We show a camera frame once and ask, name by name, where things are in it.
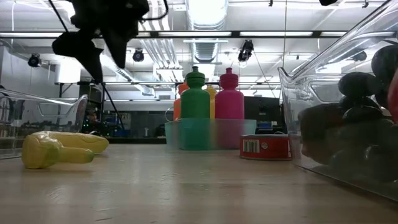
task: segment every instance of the clear plastic bin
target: clear plastic bin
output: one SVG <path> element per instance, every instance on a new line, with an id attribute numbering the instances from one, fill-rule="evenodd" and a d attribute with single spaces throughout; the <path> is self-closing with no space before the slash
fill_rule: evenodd
<path id="1" fill-rule="evenodd" d="M 293 161 L 393 200 L 398 200 L 398 126 L 381 106 L 388 108 L 391 86 L 380 73 L 392 65 L 375 54 L 398 42 L 397 10 L 397 0 L 387 1 L 296 74 L 279 68 Z M 351 72 L 370 77 L 348 80 Z M 365 82 L 357 79 L 365 76 Z"/>
<path id="2" fill-rule="evenodd" d="M 77 133 L 87 96 L 56 100 L 0 89 L 0 159 L 21 156 L 25 137 L 37 131 Z"/>
<path id="3" fill-rule="evenodd" d="M 165 124 L 166 141 L 183 150 L 239 149 L 240 137 L 256 126 L 256 120 L 183 118 Z"/>

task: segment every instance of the can label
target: can label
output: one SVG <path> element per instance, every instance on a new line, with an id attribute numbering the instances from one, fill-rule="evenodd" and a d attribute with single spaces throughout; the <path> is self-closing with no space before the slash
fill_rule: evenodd
<path id="1" fill-rule="evenodd" d="M 241 157 L 264 160 L 291 160 L 289 138 L 272 136 L 243 136 L 240 147 Z"/>

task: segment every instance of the orange water bottle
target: orange water bottle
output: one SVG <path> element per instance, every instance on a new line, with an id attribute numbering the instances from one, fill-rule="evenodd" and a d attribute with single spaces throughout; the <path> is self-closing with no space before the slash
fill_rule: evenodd
<path id="1" fill-rule="evenodd" d="M 178 86 L 178 94 L 181 97 L 181 94 L 183 91 L 189 89 L 189 86 L 186 83 L 183 83 L 181 85 Z M 181 99 L 178 98 L 174 101 L 173 104 L 173 109 L 174 109 L 174 113 L 173 113 L 173 120 L 178 120 L 181 118 Z"/>

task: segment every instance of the teal plastic bin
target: teal plastic bin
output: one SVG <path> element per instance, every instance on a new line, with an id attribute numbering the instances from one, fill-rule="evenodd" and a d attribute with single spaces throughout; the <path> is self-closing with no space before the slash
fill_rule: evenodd
<path id="1" fill-rule="evenodd" d="M 165 124 L 167 145 L 204 151 L 239 149 L 240 136 L 256 132 L 256 120 L 183 118 Z"/>

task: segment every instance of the green water bottle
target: green water bottle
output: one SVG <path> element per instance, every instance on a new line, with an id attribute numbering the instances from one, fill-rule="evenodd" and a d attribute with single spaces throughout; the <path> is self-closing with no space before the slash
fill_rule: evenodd
<path id="1" fill-rule="evenodd" d="M 210 94 L 202 90 L 205 74 L 192 67 L 192 72 L 185 77 L 189 90 L 181 94 L 181 118 L 210 118 Z"/>

